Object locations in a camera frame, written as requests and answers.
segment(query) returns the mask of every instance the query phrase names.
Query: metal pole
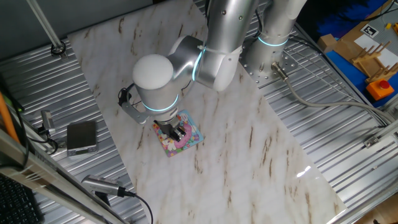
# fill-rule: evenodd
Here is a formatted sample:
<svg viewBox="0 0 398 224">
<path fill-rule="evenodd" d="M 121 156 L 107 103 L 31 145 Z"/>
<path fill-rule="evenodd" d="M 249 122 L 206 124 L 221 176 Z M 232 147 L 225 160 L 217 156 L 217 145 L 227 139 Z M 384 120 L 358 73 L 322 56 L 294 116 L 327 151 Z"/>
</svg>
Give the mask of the metal pole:
<svg viewBox="0 0 398 224">
<path fill-rule="evenodd" d="M 41 23 L 44 31 L 47 33 L 55 49 L 61 52 L 64 48 L 64 45 L 61 43 L 60 39 L 55 34 L 49 21 L 44 16 L 42 9 L 40 8 L 39 4 L 37 4 L 37 1 L 36 0 L 26 0 L 26 1 L 29 4 L 30 8 L 32 9 L 33 13 L 36 15 L 39 22 Z"/>
</svg>

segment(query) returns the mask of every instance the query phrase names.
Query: orange block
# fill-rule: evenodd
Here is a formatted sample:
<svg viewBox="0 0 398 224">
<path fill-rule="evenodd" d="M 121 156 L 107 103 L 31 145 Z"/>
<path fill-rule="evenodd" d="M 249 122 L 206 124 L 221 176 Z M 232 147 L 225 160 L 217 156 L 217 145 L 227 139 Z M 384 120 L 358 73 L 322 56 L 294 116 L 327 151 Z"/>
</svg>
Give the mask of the orange block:
<svg viewBox="0 0 398 224">
<path fill-rule="evenodd" d="M 383 99 L 394 92 L 394 89 L 390 86 L 390 83 L 383 78 L 370 83 L 366 89 L 375 100 Z"/>
</svg>

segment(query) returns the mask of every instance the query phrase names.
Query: gray cable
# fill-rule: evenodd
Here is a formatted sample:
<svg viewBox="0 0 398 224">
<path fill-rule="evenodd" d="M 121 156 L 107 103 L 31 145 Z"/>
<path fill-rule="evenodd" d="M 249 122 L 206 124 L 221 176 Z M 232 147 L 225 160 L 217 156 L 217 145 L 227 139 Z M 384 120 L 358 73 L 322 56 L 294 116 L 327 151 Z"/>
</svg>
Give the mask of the gray cable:
<svg viewBox="0 0 398 224">
<path fill-rule="evenodd" d="M 299 102 L 301 102 L 302 104 L 305 104 L 307 106 L 312 106 L 312 107 L 329 107 L 329 106 L 340 106 L 340 105 L 359 106 L 359 107 L 362 107 L 364 109 L 368 109 L 368 110 L 371 110 L 371 111 L 377 113 L 378 115 L 386 118 L 390 123 L 393 123 L 395 121 L 394 119 L 392 119 L 392 117 L 389 114 L 387 114 L 387 113 L 385 113 L 385 112 L 383 112 L 383 111 L 381 111 L 379 109 L 376 109 L 376 108 L 374 108 L 372 106 L 366 105 L 364 103 L 346 102 L 346 101 L 345 102 L 334 102 L 334 103 L 311 103 L 311 102 L 305 101 L 303 98 L 301 98 L 296 93 L 296 91 L 294 91 L 294 89 L 292 87 L 292 84 L 290 84 L 289 79 L 286 79 L 285 82 L 286 82 L 287 87 L 290 89 L 290 91 L 294 95 L 294 97 L 296 97 L 296 99 Z"/>
</svg>

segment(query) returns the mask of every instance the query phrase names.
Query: orange object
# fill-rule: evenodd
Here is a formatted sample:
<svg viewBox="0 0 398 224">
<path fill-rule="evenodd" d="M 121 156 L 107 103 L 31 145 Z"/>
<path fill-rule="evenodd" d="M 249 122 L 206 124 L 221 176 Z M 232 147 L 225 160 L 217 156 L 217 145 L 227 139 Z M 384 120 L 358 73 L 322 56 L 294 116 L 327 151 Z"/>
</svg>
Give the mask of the orange object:
<svg viewBox="0 0 398 224">
<path fill-rule="evenodd" d="M 6 102 L 4 101 L 4 98 L 2 97 L 2 94 L 0 93 L 0 113 L 2 116 L 2 119 L 4 120 L 4 125 L 6 126 L 8 134 L 18 143 L 18 135 L 15 132 L 14 124 L 12 123 L 11 115 L 10 112 L 8 111 Z"/>
<path fill-rule="evenodd" d="M 394 92 L 394 89 L 383 78 L 370 83 L 366 89 L 375 100 L 383 99 Z"/>
<path fill-rule="evenodd" d="M 392 28 L 394 28 L 395 32 L 398 35 L 398 22 L 396 22 Z"/>
</svg>

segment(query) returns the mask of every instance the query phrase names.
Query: wooden block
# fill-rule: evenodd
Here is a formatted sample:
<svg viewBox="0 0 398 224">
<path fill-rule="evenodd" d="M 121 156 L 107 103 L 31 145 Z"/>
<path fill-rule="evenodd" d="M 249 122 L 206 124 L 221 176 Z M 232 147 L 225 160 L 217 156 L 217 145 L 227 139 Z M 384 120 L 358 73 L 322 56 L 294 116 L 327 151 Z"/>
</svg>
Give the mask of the wooden block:
<svg viewBox="0 0 398 224">
<path fill-rule="evenodd" d="M 331 34 L 328 34 L 320 37 L 317 44 L 319 48 L 324 51 L 324 53 L 328 53 L 336 47 L 337 41 Z"/>
</svg>

